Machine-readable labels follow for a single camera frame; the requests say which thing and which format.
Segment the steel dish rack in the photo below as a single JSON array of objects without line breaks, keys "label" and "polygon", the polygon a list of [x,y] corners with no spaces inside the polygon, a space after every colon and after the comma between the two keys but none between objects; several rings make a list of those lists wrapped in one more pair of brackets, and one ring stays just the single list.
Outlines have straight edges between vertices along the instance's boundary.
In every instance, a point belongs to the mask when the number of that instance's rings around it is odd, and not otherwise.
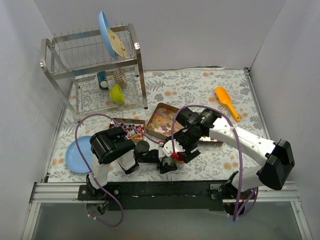
[{"label": "steel dish rack", "polygon": [[[140,42],[132,23],[111,28],[123,42],[128,56],[110,57],[99,30],[79,31],[41,41],[40,67],[65,107],[76,121],[93,113],[130,108],[148,109]],[[110,97],[116,82],[115,70],[121,68],[127,79],[122,86],[125,103]],[[105,71],[108,90],[96,84],[98,72]]]}]

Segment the cream floral plate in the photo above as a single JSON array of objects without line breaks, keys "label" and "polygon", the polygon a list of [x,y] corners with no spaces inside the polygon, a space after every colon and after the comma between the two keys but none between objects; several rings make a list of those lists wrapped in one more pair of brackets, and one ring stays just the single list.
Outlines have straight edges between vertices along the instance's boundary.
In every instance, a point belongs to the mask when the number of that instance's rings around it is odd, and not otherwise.
[{"label": "cream floral plate", "polygon": [[126,50],[125,45],[122,43],[121,39],[111,29],[107,28],[106,30],[113,50],[117,53],[118,56],[127,58],[128,51]]}]

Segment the yellow plastic scoop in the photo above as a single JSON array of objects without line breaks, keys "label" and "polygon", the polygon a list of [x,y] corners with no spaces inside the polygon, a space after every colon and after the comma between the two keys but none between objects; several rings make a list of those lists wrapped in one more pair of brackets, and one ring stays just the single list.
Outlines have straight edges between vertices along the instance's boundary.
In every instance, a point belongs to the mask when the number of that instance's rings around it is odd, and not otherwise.
[{"label": "yellow plastic scoop", "polygon": [[233,116],[234,120],[236,122],[239,122],[241,120],[240,116],[238,115],[236,109],[232,105],[232,100],[231,97],[229,96],[228,92],[226,91],[225,88],[222,86],[218,86],[215,89],[215,93],[220,101],[220,103],[228,108],[230,111],[231,115]]}]

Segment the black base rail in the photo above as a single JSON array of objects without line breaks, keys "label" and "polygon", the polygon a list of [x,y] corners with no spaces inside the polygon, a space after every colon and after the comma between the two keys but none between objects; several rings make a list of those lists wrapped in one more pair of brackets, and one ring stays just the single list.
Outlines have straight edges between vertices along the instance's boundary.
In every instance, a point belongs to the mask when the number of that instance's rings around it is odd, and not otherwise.
[{"label": "black base rail", "polygon": [[222,196],[225,180],[109,182],[110,192],[124,210],[207,209],[223,211],[235,202]]}]

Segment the blue plate on table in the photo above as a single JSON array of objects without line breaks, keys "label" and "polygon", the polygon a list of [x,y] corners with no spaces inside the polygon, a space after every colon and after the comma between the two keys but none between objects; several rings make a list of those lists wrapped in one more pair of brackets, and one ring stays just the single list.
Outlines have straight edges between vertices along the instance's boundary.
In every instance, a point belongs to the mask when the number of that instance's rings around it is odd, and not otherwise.
[{"label": "blue plate on table", "polygon": [[[84,155],[87,163],[89,164],[90,168],[93,167],[93,154],[91,152],[91,144],[90,144],[91,136],[82,136],[79,137],[78,145],[82,154]],[[74,173],[77,174],[86,174],[89,173],[90,170],[88,166],[84,162],[82,156],[79,153],[77,148],[76,142],[73,141],[70,146],[68,147],[66,154],[65,154],[65,163],[67,167]]]}]

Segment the clear glass jar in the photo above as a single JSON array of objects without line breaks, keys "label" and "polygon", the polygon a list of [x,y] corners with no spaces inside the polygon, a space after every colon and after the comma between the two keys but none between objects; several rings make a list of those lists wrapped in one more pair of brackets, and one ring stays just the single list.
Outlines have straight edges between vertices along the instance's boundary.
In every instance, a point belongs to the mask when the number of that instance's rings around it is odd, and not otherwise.
[{"label": "clear glass jar", "polygon": [[183,161],[179,161],[179,160],[172,160],[171,164],[175,167],[177,167],[177,169],[182,169],[185,166],[185,163]]}]

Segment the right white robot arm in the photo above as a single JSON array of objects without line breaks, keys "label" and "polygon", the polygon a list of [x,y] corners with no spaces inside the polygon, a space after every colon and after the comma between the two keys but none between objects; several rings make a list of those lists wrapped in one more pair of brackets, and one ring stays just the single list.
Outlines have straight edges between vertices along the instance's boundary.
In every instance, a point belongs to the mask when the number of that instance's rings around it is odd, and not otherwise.
[{"label": "right white robot arm", "polygon": [[234,172],[223,190],[232,199],[237,199],[247,190],[266,186],[279,191],[295,166],[291,144],[280,139],[275,142],[254,135],[232,124],[222,112],[205,108],[201,113],[193,112],[188,107],[181,108],[175,117],[186,128],[174,134],[174,139],[186,150],[191,150],[200,137],[218,139],[237,149],[239,157],[246,154],[258,165],[248,170]]}]

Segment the tin of pastel gummies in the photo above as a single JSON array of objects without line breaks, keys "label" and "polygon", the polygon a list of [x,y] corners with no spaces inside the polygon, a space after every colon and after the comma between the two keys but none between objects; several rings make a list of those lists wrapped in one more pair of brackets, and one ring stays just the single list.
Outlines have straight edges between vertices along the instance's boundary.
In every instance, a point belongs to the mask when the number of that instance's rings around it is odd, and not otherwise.
[{"label": "tin of pastel gummies", "polygon": [[178,110],[174,106],[160,102],[146,125],[146,133],[160,140],[165,140],[172,134],[173,118]]}]

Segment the floral table mat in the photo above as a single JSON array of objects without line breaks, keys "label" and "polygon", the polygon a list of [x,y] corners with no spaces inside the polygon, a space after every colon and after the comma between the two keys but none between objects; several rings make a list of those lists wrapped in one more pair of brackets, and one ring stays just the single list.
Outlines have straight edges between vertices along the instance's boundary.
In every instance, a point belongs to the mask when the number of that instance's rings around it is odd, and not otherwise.
[{"label": "floral table mat", "polygon": [[[105,116],[94,116],[86,119],[78,126],[70,111],[66,111],[51,157],[48,181],[50,183],[84,182],[85,174],[71,171],[66,164],[66,151],[75,137],[92,136],[94,133],[108,128],[110,118],[138,119],[148,121],[159,103],[181,108],[192,105],[194,111],[200,107],[210,106],[225,114],[229,111],[222,106],[216,96],[216,88],[226,89],[231,102],[240,116],[236,123],[257,136],[266,138],[266,128],[251,91],[250,84],[243,70],[184,70],[153,71],[144,74],[148,108],[129,108],[108,112]],[[238,151],[223,144],[213,146],[200,144],[200,155],[181,169],[161,174],[153,164],[142,163],[131,174],[126,174],[117,162],[109,168],[108,179],[113,182],[138,181],[191,181],[191,180],[225,180],[239,165],[245,170],[256,166],[256,162],[244,155],[239,160]]]}]

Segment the red jar lid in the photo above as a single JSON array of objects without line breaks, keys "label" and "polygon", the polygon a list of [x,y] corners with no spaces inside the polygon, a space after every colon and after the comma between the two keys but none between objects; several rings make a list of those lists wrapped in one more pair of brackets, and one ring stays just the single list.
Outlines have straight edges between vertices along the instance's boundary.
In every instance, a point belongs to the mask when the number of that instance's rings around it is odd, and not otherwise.
[{"label": "red jar lid", "polygon": [[180,153],[180,152],[177,152],[175,153],[175,160],[179,163],[183,163],[184,162],[184,156]]}]

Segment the green bowl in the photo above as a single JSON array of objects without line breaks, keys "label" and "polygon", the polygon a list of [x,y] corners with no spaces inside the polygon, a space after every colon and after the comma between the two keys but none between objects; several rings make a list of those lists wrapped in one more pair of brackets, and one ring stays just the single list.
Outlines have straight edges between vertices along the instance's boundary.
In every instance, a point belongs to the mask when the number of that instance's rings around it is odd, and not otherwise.
[{"label": "green bowl", "polygon": [[125,103],[125,97],[122,91],[122,88],[119,84],[114,85],[110,92],[109,92],[110,98],[117,104],[124,104]]}]

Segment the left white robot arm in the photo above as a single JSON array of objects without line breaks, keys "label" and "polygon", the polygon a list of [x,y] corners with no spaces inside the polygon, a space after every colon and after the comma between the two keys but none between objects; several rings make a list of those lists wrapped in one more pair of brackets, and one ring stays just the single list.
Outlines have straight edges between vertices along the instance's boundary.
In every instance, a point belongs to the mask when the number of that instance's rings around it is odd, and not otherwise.
[{"label": "left white robot arm", "polygon": [[92,152],[92,173],[86,177],[89,194],[95,200],[106,196],[106,185],[110,165],[116,161],[125,174],[131,174],[139,168],[139,163],[156,164],[161,174],[178,169],[172,158],[164,152],[161,142],[157,149],[150,149],[150,144],[145,140],[137,143],[127,137],[122,127],[99,131],[89,140]]}]

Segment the blue plate in rack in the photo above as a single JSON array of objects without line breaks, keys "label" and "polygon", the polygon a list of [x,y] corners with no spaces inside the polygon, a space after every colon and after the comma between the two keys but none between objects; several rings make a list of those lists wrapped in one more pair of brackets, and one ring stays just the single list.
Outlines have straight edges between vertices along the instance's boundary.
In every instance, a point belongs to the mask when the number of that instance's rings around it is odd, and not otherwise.
[{"label": "blue plate in rack", "polygon": [[108,30],[110,29],[110,25],[103,11],[100,11],[100,13],[98,14],[98,26],[99,26],[100,35],[102,37],[104,46],[107,49],[109,56],[113,59],[117,59],[118,56],[112,47],[112,44],[110,42],[110,38],[108,35]]}]

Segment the tin of lollipops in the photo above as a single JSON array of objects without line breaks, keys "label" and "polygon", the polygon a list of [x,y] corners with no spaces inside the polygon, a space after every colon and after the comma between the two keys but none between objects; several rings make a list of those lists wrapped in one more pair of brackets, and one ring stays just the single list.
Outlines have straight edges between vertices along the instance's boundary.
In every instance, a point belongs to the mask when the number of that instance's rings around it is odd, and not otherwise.
[{"label": "tin of lollipops", "polygon": [[135,144],[144,140],[146,122],[141,119],[131,119],[131,118],[114,118],[118,125],[114,121],[110,121],[108,129],[113,129],[117,127],[123,128],[126,134],[126,138],[132,140]]}]

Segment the tin of star candies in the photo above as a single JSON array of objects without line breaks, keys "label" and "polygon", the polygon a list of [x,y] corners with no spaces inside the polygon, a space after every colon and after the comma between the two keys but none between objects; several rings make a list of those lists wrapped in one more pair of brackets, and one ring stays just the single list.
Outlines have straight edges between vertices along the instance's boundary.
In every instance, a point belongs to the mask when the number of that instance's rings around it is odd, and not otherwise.
[{"label": "tin of star candies", "polygon": [[221,147],[223,145],[223,142],[215,139],[215,138],[210,138],[208,136],[202,136],[199,140],[198,140],[199,144],[205,144],[205,145],[212,145],[212,146],[216,146],[216,147]]}]

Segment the blue white mug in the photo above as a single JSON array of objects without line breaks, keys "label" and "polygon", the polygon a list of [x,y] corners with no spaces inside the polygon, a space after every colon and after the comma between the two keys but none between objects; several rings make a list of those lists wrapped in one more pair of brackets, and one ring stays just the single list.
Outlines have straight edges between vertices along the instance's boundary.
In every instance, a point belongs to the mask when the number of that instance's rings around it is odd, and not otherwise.
[{"label": "blue white mug", "polygon": [[95,82],[100,90],[106,91],[109,89],[107,75],[105,71],[100,71],[96,74]]}]

